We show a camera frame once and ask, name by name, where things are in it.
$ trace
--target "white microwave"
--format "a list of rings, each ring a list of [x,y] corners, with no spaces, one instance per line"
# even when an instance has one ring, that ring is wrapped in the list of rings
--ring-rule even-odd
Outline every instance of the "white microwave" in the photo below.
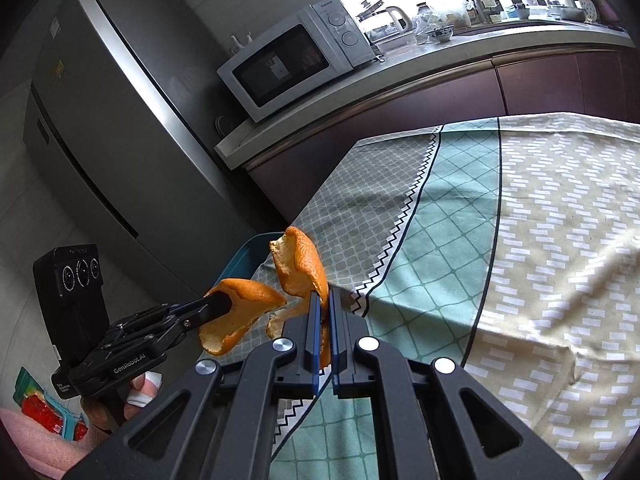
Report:
[[[218,75],[257,122],[374,57],[342,2],[323,0],[261,34]]]

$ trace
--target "microwave knob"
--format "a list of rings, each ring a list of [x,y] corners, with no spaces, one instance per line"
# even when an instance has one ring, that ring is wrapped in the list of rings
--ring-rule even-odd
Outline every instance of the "microwave knob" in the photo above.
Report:
[[[332,12],[329,14],[329,23],[331,23],[334,27],[341,27],[344,25],[345,18],[344,14],[341,12]]]
[[[358,43],[358,37],[354,32],[351,32],[350,30],[348,30],[342,35],[342,42],[346,46],[353,46],[356,43]]]

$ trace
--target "kitchen counter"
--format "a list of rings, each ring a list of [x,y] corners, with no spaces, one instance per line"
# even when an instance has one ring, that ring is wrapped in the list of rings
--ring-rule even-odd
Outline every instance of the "kitchen counter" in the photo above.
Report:
[[[385,62],[371,62],[259,124],[246,120],[216,146],[216,151],[229,168],[238,168],[309,123],[422,76],[499,54],[572,44],[634,47],[624,32],[570,22],[454,36],[449,43],[419,45],[386,56]]]

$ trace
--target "kettle handle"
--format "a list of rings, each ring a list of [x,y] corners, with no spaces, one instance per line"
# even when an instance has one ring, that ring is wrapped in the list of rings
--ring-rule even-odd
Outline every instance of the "kettle handle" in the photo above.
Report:
[[[404,10],[402,10],[400,7],[388,6],[385,10],[386,10],[386,12],[389,13],[389,15],[391,16],[391,19],[394,20],[394,24],[396,25],[396,28],[398,29],[398,32],[402,32],[404,34],[405,32],[409,32],[410,30],[414,30],[414,22],[411,21],[411,18],[409,18],[406,15],[406,13],[404,12]],[[398,20],[396,20],[396,17],[393,15],[393,11],[394,10],[396,12],[398,12],[398,14],[400,14],[400,16],[402,16],[402,19],[406,23],[405,27],[400,27],[400,23],[398,22]]]

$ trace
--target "tablecloth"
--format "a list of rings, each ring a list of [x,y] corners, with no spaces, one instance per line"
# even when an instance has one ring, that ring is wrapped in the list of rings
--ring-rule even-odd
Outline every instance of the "tablecloth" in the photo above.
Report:
[[[638,125],[577,114],[373,137],[293,225],[372,335],[463,364],[602,479],[640,425],[639,142]],[[280,290],[270,258],[254,279]],[[265,342],[266,319],[222,361]],[[369,401],[337,399],[329,375],[282,406],[271,479],[378,478]]]

